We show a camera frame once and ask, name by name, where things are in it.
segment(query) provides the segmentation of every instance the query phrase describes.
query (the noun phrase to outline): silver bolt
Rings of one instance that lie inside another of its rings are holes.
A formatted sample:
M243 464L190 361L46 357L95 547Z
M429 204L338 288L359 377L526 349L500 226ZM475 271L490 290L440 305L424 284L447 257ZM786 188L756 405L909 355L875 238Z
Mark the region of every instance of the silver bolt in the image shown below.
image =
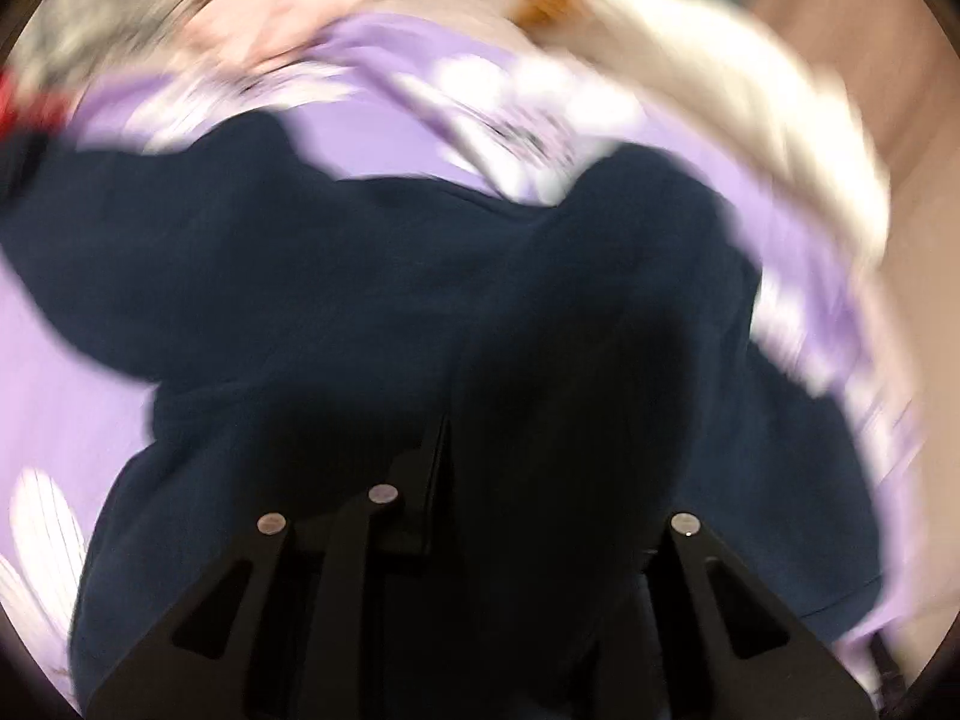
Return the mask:
M684 536L696 536L700 532L700 521L693 514L674 514L670 527Z
M400 497L400 491L393 485L377 485L376 487L370 488L370 492L367 493L367 495L373 503L384 506L397 500L397 498Z
M256 528L263 533L264 536L276 536L277 533L286 527L287 518L284 517L283 514L277 514L276 512L264 514L263 517L256 522Z

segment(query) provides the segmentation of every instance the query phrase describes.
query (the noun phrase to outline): black metal frame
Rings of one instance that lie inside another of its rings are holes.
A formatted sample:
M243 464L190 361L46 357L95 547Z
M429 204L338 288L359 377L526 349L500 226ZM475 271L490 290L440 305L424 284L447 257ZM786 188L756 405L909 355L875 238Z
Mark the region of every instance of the black metal frame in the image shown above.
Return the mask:
M927 1L931 10L944 24L944 28L960 23L960 8L956 0ZM0 0L0 66L6 61L16 37L41 2L42 0ZM698 581L702 581L702 578L694 580L694 584ZM687 613L690 613L690 610L691 607L686 608ZM620 630L629 630L629 625L621 626ZM629 642L621 643L626 649L630 649ZM616 669L607 673L616 675ZM741 690L732 700L749 704L749 691ZM622 713L616 709L598 709L601 720L621 716ZM928 666L910 686L902 702L884 714L889 720L953 720L959 716L960 616L954 621ZM40 666L32 659L13 629L6 613L0 608L0 720L8 719L79 720L79 716L46 679Z
M448 458L441 419L419 449L395 458L385 484L336 512L251 523L107 676L90 720L380 720L387 576L422 579L446 564L457 566L450 578L466 579L455 540L443 538L455 529ZM678 512L654 552L648 602L628 593L571 678L551 689L560 712L877 718L832 652L707 523ZM659 648L644 646L651 640ZM477 641L465 634L462 646ZM661 697L652 702L656 682L638 675L656 666Z

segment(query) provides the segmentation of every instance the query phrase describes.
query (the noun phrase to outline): red object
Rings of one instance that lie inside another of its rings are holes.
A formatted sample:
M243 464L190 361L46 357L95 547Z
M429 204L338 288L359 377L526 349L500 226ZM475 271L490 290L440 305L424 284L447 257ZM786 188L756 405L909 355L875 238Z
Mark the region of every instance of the red object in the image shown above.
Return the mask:
M64 128L70 109L65 95L42 92L33 98L26 108L19 108L13 95L15 88L10 71L0 71L0 138L5 137L18 124L48 132L57 132Z
M0 138L16 126L16 110L13 108L13 81L6 71L0 71Z

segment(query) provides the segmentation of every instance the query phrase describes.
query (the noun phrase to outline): metal screw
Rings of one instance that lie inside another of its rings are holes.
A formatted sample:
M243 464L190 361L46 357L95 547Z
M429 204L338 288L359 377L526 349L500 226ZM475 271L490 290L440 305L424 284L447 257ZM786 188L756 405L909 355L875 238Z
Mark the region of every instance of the metal screw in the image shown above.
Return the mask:
M670 527L684 536L696 536L700 532L700 521L693 514L674 514Z
M370 492L367 493L367 495L373 503L384 506L397 500L397 498L400 497L400 491L393 485L377 485L376 487L370 488Z
M263 533L264 536L276 536L277 533L286 527L287 518L284 517L283 514L277 514L277 512L264 514L263 517L256 522L256 528Z

